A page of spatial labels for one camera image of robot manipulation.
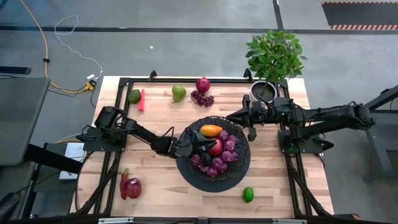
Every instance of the black woven bowl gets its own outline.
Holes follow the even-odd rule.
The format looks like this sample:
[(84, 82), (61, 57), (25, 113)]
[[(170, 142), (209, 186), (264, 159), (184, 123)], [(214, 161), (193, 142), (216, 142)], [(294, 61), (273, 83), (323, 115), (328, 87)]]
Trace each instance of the black woven bowl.
[[(246, 175), (250, 164), (249, 143), (242, 128), (223, 117), (210, 116), (202, 118), (192, 123), (189, 127), (199, 131), (206, 124), (217, 125), (229, 134), (235, 135), (238, 141), (235, 144), (234, 151), (238, 153), (238, 160), (229, 162), (227, 170), (222, 173), (219, 172), (214, 178), (201, 172), (199, 168), (192, 166), (190, 160), (186, 158), (177, 159), (177, 167), (184, 179), (194, 187), (207, 192), (222, 192), (234, 187)], [(184, 132), (179, 140), (189, 140), (189, 137)]]

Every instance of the grape bunch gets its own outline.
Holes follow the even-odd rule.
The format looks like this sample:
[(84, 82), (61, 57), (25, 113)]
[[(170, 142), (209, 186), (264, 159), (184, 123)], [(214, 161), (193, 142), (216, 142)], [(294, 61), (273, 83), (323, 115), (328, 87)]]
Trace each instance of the grape bunch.
[(195, 104), (198, 104), (199, 106), (205, 105), (206, 107), (209, 107), (214, 103), (214, 96), (205, 96), (205, 93), (199, 92), (198, 90), (191, 92), (191, 98)]

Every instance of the plant pot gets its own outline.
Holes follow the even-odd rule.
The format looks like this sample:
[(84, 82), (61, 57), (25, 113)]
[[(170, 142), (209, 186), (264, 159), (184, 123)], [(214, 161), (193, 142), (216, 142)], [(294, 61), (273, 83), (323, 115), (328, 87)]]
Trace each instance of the plant pot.
[(270, 84), (266, 81), (257, 81), (255, 83), (253, 83), (250, 87), (250, 96), (251, 96), (252, 100), (261, 101), (260, 99), (258, 99), (256, 97), (256, 95), (260, 95), (261, 98), (263, 98), (268, 103), (270, 103), (276, 97), (276, 89), (272, 84)]

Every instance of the paper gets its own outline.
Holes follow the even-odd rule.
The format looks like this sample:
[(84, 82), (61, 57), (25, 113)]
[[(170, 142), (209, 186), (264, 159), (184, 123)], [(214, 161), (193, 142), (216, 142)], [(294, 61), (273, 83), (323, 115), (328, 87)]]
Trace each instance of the paper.
[[(67, 144), (67, 150), (65, 151), (65, 157), (72, 158), (76, 161), (82, 161), (85, 152), (83, 151), (84, 143), (71, 142)], [(71, 172), (62, 171), (60, 173), (60, 180), (73, 180), (77, 179), (77, 174), (72, 174)]]

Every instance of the white pot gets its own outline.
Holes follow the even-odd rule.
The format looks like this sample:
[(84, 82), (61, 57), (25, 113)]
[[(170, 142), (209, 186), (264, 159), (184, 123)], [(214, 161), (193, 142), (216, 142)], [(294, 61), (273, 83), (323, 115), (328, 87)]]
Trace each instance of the white pot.
[(272, 87), (272, 89), (274, 89), (274, 97), (273, 97), (272, 100), (270, 100), (268, 103), (272, 102), (272, 101), (275, 99), (275, 97), (276, 97), (276, 89), (275, 89), (275, 87), (274, 87), (273, 85), (271, 85), (270, 83), (268, 83), (268, 82), (266, 82), (266, 81), (257, 81), (257, 82), (255, 82), (255, 83), (253, 83), (253, 84), (251, 85), (251, 87), (250, 87), (250, 97), (251, 97), (251, 101), (257, 101), (257, 99), (256, 99), (256, 98), (254, 97), (254, 95), (253, 95), (253, 86), (256, 85), (256, 84), (258, 84), (258, 83), (265, 83), (266, 85), (269, 85), (269, 86)]

